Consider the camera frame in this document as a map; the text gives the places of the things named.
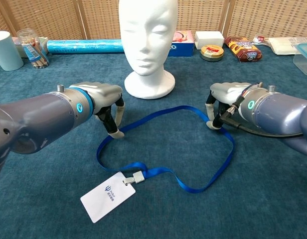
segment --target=clear plastic jar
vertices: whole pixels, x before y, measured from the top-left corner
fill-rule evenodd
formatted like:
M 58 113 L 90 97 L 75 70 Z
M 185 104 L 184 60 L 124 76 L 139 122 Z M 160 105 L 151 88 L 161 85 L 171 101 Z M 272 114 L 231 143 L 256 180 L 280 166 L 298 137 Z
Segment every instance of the clear plastic jar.
M 36 69 L 45 68 L 49 65 L 47 55 L 40 44 L 37 33 L 33 29 L 20 30 L 17 32 L 17 36 L 29 61 Z

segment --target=lanyard clip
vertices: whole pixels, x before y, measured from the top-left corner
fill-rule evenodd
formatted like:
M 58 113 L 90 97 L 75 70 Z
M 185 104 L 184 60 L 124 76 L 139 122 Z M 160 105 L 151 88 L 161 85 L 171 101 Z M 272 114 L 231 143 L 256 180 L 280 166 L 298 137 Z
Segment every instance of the lanyard clip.
M 136 173 L 133 173 L 133 177 L 130 178 L 125 178 L 123 180 L 124 184 L 131 184 L 131 183 L 140 183 L 143 182 L 145 180 L 144 175 L 141 171 L 138 171 Z

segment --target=blue rolled mat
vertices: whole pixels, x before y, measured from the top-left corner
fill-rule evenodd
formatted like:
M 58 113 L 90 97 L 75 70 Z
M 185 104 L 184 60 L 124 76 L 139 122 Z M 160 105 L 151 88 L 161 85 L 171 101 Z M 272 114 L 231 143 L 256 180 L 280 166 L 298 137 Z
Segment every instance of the blue rolled mat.
M 52 54 L 124 52 L 121 39 L 49 40 L 47 49 Z

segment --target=blue lanyard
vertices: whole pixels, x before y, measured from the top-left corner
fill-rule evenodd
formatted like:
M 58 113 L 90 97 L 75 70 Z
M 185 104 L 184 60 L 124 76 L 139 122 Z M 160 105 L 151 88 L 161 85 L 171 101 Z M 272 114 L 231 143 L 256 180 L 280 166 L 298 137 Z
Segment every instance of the blue lanyard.
M 121 132 L 123 133 L 126 133 L 127 131 L 133 129 L 133 128 L 136 128 L 144 123 L 146 123 L 147 121 L 150 121 L 152 120 L 153 118 L 156 118 L 158 116 L 161 116 L 161 115 L 165 115 L 165 114 L 168 114 L 168 113 L 171 113 L 171 112 L 174 112 L 174 111 L 178 111 L 178 110 L 190 110 L 190 111 L 193 111 L 195 112 L 198 116 L 200 116 L 204 122 L 207 122 L 209 121 L 208 117 L 200 110 L 198 110 L 197 108 L 195 107 L 192 107 L 192 106 L 178 106 L 178 107 L 174 107 L 174 108 L 170 108 L 170 109 L 165 109 L 165 110 L 161 110 L 161 111 L 157 111 L 157 112 L 154 112 L 142 119 L 140 119 L 139 121 L 136 121 L 134 123 L 131 123 L 123 128 L 120 129 Z M 154 176 L 157 176 L 161 173 L 166 173 L 166 172 L 169 172 L 169 173 L 172 173 L 174 174 L 174 176 L 176 177 L 179 185 L 181 186 L 181 188 L 183 188 L 185 191 L 189 192 L 189 193 L 200 193 L 200 192 L 203 192 L 204 190 L 206 190 L 208 187 L 211 186 L 212 183 L 214 183 L 214 181 L 221 175 L 221 173 L 226 169 L 226 167 L 229 165 L 231 159 L 232 159 L 232 156 L 233 156 L 233 151 L 234 151 L 234 139 L 232 138 L 232 136 L 228 133 L 228 131 L 226 131 L 224 128 L 221 128 L 219 130 L 222 134 L 224 134 L 231 142 L 232 142 L 232 150 L 229 154 L 229 156 L 227 157 L 227 159 L 225 160 L 225 162 L 223 163 L 223 165 L 218 169 L 218 171 L 213 175 L 213 177 L 211 178 L 211 180 L 209 181 L 209 183 L 203 187 L 203 188 L 200 188 L 200 189 L 194 189 L 194 188 L 190 188 L 188 187 L 187 185 L 185 185 L 177 176 L 176 174 L 171 170 L 171 169 L 168 169 L 168 168 L 165 168 L 165 167 L 157 167 L 157 168 L 152 168 L 152 169 L 148 169 L 147 166 L 144 164 L 144 163 L 141 163 L 141 162 L 134 162 L 134 163 L 131 163 L 125 167 L 122 167 L 120 169 L 110 169 L 110 168 L 106 168 L 101 160 L 100 160 L 100 152 L 101 150 L 105 147 L 105 145 L 107 143 L 109 143 L 110 141 L 113 140 L 113 138 L 111 136 L 107 136 L 102 142 L 101 144 L 99 145 L 98 149 L 97 149 L 97 161 L 98 163 L 100 164 L 100 166 L 102 168 L 104 168 L 106 171 L 110 171 L 110 172 L 119 172 L 119 171 L 124 171 L 124 170 L 127 170 L 127 169 L 130 169 L 130 168 L 139 168 L 141 169 L 142 173 L 143 173 L 143 176 L 145 179 L 147 178 L 151 178 L 151 177 L 154 177 Z

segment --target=white id card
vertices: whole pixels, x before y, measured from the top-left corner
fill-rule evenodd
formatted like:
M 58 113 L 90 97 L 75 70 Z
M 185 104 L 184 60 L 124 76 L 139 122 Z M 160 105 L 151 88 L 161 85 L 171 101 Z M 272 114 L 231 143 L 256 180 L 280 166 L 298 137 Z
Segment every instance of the white id card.
M 118 172 L 80 198 L 93 223 L 100 220 L 136 191 L 125 185 L 125 176 Z

